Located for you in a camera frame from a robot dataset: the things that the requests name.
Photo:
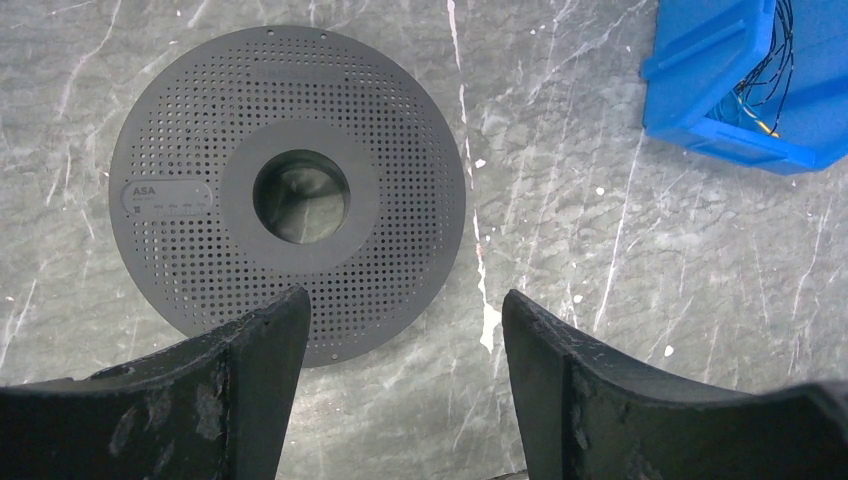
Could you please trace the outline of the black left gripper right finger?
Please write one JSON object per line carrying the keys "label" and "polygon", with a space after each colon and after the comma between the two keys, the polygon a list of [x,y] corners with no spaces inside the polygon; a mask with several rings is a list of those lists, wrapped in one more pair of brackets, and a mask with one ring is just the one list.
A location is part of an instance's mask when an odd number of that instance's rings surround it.
{"label": "black left gripper right finger", "polygon": [[532,479],[843,479],[847,385],[747,394],[641,362],[517,290],[502,328]]}

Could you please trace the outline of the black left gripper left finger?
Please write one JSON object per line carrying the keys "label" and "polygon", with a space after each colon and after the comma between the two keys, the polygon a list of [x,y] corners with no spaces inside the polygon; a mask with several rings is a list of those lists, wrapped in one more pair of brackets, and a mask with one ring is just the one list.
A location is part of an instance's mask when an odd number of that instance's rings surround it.
{"label": "black left gripper left finger", "polygon": [[1,391],[5,479],[272,479],[310,331],[292,287],[88,378]]}

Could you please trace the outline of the dark grey perforated spool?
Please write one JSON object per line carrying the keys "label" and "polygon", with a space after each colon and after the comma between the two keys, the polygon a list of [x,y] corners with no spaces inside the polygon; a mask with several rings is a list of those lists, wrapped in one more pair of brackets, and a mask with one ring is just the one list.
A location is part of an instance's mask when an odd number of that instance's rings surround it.
{"label": "dark grey perforated spool", "polygon": [[370,352],[446,282],[466,215],[454,136],[378,50],[303,26],[214,38],[156,76],[110,168],[118,250],[196,336],[299,285],[308,368]]}

